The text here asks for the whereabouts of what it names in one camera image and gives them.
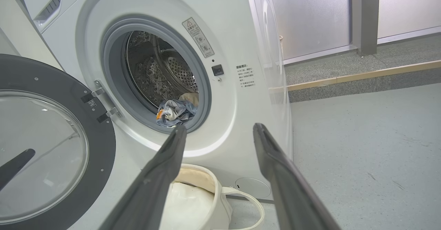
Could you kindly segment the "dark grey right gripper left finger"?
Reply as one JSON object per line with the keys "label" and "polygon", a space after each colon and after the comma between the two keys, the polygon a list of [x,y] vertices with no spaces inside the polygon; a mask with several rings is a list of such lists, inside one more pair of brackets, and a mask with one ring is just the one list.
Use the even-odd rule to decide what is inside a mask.
{"label": "dark grey right gripper left finger", "polygon": [[182,125],[172,129],[101,224],[101,230],[159,229],[167,192],[181,169],[186,134]]}

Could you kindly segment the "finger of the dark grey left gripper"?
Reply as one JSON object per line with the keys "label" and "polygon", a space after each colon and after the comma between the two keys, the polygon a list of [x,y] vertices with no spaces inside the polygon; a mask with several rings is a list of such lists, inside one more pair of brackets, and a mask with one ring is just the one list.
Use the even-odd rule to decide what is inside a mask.
{"label": "finger of the dark grey left gripper", "polygon": [[22,170],[35,153],[33,149],[26,149],[0,167],[0,190]]}

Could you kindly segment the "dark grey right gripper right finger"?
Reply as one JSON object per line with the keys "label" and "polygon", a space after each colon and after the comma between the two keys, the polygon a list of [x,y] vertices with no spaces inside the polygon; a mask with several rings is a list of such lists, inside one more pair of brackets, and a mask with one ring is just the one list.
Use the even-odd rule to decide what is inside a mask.
{"label": "dark grey right gripper right finger", "polygon": [[339,225],[262,123],[253,126],[262,175],[270,182],[282,230],[338,230]]}

